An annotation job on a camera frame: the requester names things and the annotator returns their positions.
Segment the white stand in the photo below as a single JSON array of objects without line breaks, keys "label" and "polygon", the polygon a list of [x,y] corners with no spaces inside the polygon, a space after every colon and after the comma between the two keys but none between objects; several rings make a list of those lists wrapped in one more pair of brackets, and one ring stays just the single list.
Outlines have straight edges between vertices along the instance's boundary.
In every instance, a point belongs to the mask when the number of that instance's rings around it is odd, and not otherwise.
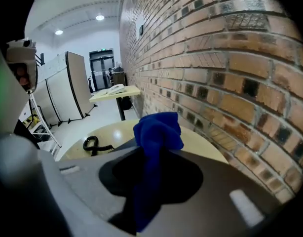
[{"label": "white stand", "polygon": [[61,144],[59,144],[59,142],[56,140],[55,136],[54,136],[54,135],[52,134],[52,132],[49,130],[49,128],[48,128],[48,126],[47,126],[45,120],[44,120],[43,117],[42,117],[41,112],[39,111],[38,105],[37,105],[37,103],[36,103],[36,101],[35,101],[35,98],[34,98],[34,95],[33,95],[33,94],[30,94],[30,99],[32,100],[32,103],[33,103],[33,105],[34,105],[34,108],[35,108],[35,110],[36,110],[36,112],[37,112],[37,114],[38,114],[39,120],[41,120],[41,122],[42,122],[42,124],[43,124],[43,126],[44,126],[44,128],[45,128],[45,130],[46,130],[46,133],[33,132],[32,134],[33,134],[33,135],[34,135],[34,134],[38,134],[38,135],[47,134],[47,135],[51,136],[51,138],[52,138],[53,141],[55,142],[55,145],[54,145],[54,147],[53,147],[53,149],[52,149],[52,151],[51,151],[51,154],[54,155],[54,152],[55,152],[56,147],[58,146],[59,148],[61,148],[62,146],[61,146]]}]

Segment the white wall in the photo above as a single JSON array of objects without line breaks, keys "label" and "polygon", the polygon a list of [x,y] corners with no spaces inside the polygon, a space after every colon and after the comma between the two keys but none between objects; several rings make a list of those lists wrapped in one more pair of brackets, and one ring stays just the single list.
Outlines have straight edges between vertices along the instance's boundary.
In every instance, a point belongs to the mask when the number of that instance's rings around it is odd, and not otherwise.
[{"label": "white wall", "polygon": [[101,50],[102,48],[114,50],[114,62],[121,62],[119,32],[115,31],[99,31],[92,32],[88,35],[79,36],[64,43],[60,43],[59,47],[50,47],[42,42],[37,41],[37,54],[44,53],[45,62],[56,57],[57,54],[66,51],[79,54],[84,57],[87,78],[91,76],[89,52]]}]

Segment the double door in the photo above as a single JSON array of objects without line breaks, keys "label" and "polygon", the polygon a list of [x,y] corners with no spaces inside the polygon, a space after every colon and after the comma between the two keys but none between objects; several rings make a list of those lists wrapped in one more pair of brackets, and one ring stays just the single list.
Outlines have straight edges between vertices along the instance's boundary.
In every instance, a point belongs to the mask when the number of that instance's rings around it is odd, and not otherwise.
[{"label": "double door", "polygon": [[109,68],[114,67],[113,57],[102,57],[95,60],[91,60],[92,78],[95,86],[95,90],[101,90],[109,87]]}]

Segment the ceiling light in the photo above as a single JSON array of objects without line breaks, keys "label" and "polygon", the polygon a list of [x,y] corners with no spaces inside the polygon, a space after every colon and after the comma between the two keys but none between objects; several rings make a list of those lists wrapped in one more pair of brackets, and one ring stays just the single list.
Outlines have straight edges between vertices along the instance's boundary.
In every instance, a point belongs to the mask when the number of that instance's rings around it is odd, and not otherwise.
[{"label": "ceiling light", "polygon": [[98,16],[96,16],[96,20],[104,20],[104,16],[103,15],[98,15]]},{"label": "ceiling light", "polygon": [[61,35],[61,34],[63,34],[63,31],[62,31],[62,30],[57,30],[57,31],[55,32],[55,34],[56,34],[56,35]]}]

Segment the round table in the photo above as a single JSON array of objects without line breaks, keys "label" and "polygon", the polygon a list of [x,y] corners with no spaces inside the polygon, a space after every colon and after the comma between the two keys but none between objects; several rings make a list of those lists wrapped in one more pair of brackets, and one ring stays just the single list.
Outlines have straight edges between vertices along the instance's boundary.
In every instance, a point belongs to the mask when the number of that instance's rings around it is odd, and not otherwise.
[{"label": "round table", "polygon": [[[100,127],[88,134],[73,144],[63,155],[61,160],[76,159],[90,157],[91,152],[83,149],[83,142],[89,136],[97,136],[99,139],[99,146],[112,145],[114,148],[119,147],[125,142],[134,138],[133,127],[138,123],[139,119],[125,120],[104,127]],[[198,135],[197,133],[181,126],[181,139],[184,143],[183,151],[193,153],[199,156],[218,160],[227,163],[227,160],[209,141]]]}]

